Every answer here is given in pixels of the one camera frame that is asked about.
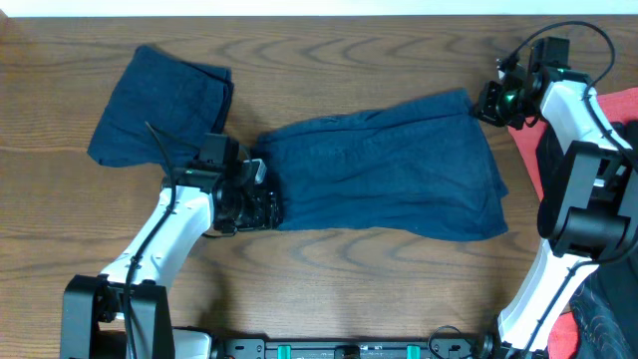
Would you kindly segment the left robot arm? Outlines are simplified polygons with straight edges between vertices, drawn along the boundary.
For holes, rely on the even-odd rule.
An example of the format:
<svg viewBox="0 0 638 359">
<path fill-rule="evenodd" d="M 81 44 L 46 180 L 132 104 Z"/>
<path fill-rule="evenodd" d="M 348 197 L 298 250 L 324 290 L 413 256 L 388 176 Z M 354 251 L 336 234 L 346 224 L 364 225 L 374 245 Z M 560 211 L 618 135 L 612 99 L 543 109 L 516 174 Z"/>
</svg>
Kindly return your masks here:
<svg viewBox="0 0 638 359">
<path fill-rule="evenodd" d="M 168 292 L 201 237 L 276 228 L 277 193 L 265 162 L 226 135 L 206 135 L 182 167 L 164 162 L 158 204 L 132 242 L 99 275 L 65 288 L 61 357 L 221 357 L 211 334 L 172 325 Z"/>
</svg>

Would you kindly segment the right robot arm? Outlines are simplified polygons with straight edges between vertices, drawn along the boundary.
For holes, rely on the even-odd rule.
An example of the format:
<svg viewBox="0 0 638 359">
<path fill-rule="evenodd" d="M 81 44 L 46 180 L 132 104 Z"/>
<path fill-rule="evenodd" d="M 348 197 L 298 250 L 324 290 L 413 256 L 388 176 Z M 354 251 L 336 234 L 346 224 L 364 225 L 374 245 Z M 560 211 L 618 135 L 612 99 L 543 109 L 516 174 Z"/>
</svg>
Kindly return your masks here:
<svg viewBox="0 0 638 359">
<path fill-rule="evenodd" d="M 534 263 L 493 332 L 477 344 L 476 358 L 544 357 L 577 287 L 637 246 L 633 149 L 601 110 L 593 80 L 569 67 L 568 53 L 568 40 L 546 37 L 533 43 L 527 66 L 511 54 L 474 109 L 478 119 L 516 130 L 544 120 L 563 152 L 539 206 Z"/>
</svg>

